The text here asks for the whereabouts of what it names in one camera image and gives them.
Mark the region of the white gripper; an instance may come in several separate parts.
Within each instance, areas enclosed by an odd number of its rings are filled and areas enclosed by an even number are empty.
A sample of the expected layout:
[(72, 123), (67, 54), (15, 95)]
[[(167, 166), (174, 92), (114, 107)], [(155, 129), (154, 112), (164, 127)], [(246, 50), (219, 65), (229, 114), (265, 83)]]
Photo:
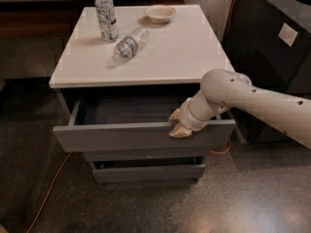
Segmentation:
[(169, 132), (172, 138), (187, 138), (192, 131), (202, 130), (211, 119), (211, 110), (203, 99), (188, 98), (169, 117), (169, 121), (180, 121)]

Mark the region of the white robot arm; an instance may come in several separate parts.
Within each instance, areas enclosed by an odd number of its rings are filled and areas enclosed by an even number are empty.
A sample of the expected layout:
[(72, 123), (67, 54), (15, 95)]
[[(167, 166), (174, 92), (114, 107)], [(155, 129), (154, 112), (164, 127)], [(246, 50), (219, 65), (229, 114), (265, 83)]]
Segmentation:
[(199, 91), (170, 116), (172, 138), (187, 138), (212, 117), (231, 108), (242, 110), (311, 149), (311, 100), (262, 89), (244, 74), (214, 69), (201, 79)]

